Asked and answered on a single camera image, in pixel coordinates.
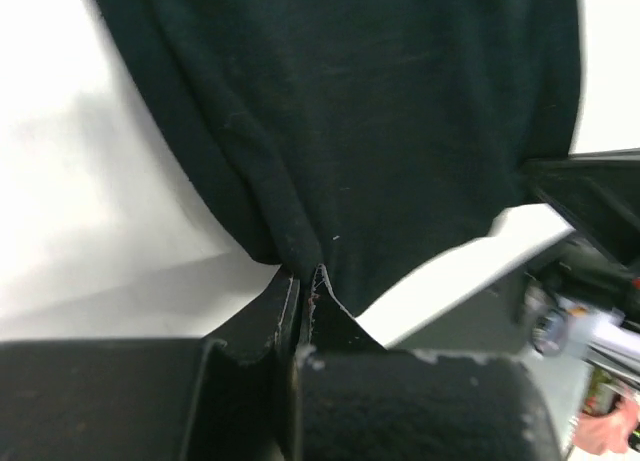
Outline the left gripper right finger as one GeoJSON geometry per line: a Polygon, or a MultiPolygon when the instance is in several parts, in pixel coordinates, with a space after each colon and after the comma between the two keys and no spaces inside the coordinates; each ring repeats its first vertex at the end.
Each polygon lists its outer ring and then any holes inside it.
{"type": "Polygon", "coordinates": [[[294,356],[298,460],[558,460],[530,372],[515,357],[389,350],[337,300],[319,266],[294,356]]]}

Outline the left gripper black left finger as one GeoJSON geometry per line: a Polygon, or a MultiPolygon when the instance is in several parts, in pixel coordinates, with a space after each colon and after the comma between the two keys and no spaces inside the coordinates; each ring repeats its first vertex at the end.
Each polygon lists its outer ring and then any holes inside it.
{"type": "Polygon", "coordinates": [[[1,346],[5,460],[288,460],[300,283],[265,290],[201,338],[1,346]]]}

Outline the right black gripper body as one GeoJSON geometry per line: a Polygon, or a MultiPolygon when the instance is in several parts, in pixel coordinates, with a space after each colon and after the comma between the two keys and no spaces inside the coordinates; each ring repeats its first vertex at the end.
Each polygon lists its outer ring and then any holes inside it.
{"type": "Polygon", "coordinates": [[[615,265],[586,240],[571,236],[545,251],[525,272],[517,321],[542,356],[566,347],[572,324],[593,311],[611,314],[639,331],[639,277],[615,265]]]}

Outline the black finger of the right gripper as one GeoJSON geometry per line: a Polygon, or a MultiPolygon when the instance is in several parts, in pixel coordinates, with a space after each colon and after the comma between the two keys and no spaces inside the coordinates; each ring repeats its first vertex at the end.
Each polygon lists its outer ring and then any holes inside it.
{"type": "Polygon", "coordinates": [[[523,176],[532,194],[551,206],[610,261],[639,267],[639,150],[530,160],[523,176]]]}

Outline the black t shirt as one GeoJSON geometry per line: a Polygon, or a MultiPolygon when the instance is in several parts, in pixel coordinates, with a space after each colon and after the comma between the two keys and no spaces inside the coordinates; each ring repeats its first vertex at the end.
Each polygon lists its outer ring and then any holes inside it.
{"type": "Polygon", "coordinates": [[[215,218],[354,315],[571,145],[577,0],[95,1],[215,218]]]}

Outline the person's bare hand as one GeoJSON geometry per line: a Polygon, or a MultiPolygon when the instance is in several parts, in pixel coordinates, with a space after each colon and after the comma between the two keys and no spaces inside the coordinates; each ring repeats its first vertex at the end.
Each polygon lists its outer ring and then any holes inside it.
{"type": "Polygon", "coordinates": [[[634,397],[622,397],[605,415],[582,413],[577,418],[572,443],[591,455],[626,454],[629,437],[639,425],[639,405],[634,397]]]}

